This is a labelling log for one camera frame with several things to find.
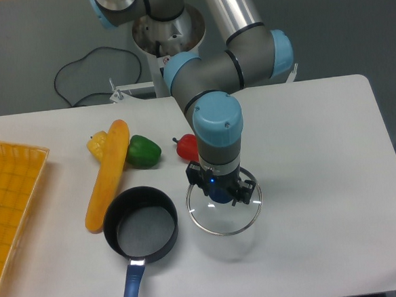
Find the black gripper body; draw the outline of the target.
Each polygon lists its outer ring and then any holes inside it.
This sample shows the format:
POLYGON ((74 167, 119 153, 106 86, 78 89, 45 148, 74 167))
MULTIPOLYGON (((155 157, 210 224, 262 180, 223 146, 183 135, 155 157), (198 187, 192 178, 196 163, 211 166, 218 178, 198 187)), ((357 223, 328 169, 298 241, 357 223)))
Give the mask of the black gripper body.
POLYGON ((234 196, 240 193, 240 166, 225 165, 223 171, 195 165, 195 183, 208 197, 234 196))

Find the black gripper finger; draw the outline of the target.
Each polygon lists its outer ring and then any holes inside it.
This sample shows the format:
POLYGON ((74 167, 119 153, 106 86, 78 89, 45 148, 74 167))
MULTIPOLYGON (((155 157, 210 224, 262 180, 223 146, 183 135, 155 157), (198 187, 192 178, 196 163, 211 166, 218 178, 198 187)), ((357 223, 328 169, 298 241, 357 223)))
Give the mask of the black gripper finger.
POLYGON ((236 203, 249 205, 254 189, 255 182, 253 180, 238 180, 238 182, 233 183, 230 188, 231 196, 233 198, 232 206, 234 207, 236 203))
POLYGON ((186 171, 188 182, 190 185, 197 185, 201 190, 204 190, 204 182, 201 173, 201 166, 196 161, 190 161, 186 171))

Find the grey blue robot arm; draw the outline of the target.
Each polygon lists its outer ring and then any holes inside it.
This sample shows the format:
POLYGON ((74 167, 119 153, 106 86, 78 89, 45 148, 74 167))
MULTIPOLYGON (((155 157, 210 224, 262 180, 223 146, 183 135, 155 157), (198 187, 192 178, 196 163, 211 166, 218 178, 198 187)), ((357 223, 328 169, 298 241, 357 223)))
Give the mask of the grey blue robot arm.
POLYGON ((253 0, 206 0, 226 48, 204 60, 203 18, 184 0, 89 1, 105 27, 133 22, 135 44, 156 59, 157 93, 176 100, 197 138, 189 183, 216 203, 249 203, 256 181, 241 179, 243 117, 233 94, 289 70, 289 38, 265 26, 253 0))

